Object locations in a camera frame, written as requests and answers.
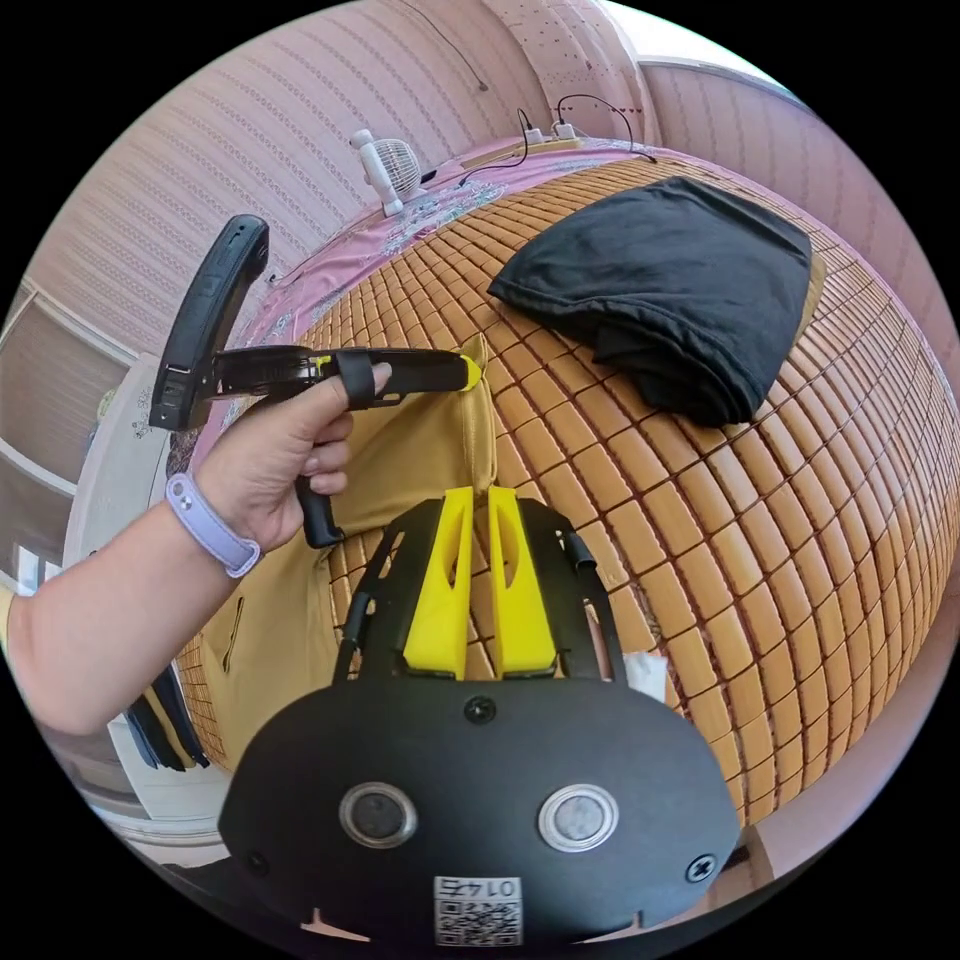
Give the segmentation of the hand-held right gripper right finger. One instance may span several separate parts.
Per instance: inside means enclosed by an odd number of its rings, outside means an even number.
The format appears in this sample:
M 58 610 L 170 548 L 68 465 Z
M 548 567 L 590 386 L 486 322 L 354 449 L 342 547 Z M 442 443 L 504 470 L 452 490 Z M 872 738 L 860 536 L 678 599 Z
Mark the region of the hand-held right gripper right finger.
M 516 492 L 488 491 L 493 663 L 499 680 L 551 676 L 557 651 Z

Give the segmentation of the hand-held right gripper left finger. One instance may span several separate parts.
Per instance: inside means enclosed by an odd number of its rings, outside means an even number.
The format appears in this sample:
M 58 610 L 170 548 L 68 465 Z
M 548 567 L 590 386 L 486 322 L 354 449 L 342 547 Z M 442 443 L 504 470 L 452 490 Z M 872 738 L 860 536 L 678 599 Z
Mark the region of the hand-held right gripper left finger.
M 460 681 L 468 643 L 473 490 L 449 489 L 437 506 L 403 658 L 411 672 Z

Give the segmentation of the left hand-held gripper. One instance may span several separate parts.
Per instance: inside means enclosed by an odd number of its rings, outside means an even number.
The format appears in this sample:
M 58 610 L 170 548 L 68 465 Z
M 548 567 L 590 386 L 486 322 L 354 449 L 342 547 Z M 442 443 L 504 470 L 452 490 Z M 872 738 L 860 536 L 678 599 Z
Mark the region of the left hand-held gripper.
M 469 393 L 483 381 L 486 360 L 466 353 L 426 349 L 342 348 L 323 352 L 295 346 L 235 350 L 213 361 L 213 384 L 225 395 L 279 403 L 331 377 L 341 377 L 351 414 L 398 402 L 409 394 Z M 313 492 L 305 478 L 295 483 L 301 527 L 313 548 L 332 546 L 341 533 L 331 498 Z M 212 510 L 216 549 L 260 549 L 234 534 Z

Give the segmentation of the person's left hand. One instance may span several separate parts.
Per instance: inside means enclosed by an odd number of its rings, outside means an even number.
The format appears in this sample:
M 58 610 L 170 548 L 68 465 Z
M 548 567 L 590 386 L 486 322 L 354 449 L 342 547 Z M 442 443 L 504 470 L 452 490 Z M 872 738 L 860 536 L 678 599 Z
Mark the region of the person's left hand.
M 237 536 L 264 553 L 301 527 L 295 483 L 335 495 L 347 485 L 353 416 L 339 376 L 279 403 L 261 400 L 217 440 L 194 471 L 194 484 Z

